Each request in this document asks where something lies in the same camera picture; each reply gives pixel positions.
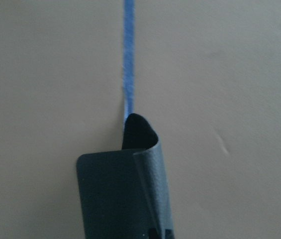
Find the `black mouse pad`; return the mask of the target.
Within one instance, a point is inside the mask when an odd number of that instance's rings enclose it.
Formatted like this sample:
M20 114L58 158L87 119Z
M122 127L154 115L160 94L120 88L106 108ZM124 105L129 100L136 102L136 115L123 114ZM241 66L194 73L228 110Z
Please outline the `black mouse pad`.
M86 238L174 238L160 140L143 116L128 116L119 151L81 155L76 169Z

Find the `long blue tape line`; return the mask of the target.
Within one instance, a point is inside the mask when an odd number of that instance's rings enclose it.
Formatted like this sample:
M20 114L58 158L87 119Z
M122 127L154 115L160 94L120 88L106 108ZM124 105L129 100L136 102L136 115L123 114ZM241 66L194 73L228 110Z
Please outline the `long blue tape line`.
M124 128L123 144L125 149L126 121L134 111L134 21L135 1L123 1L123 91L124 91Z

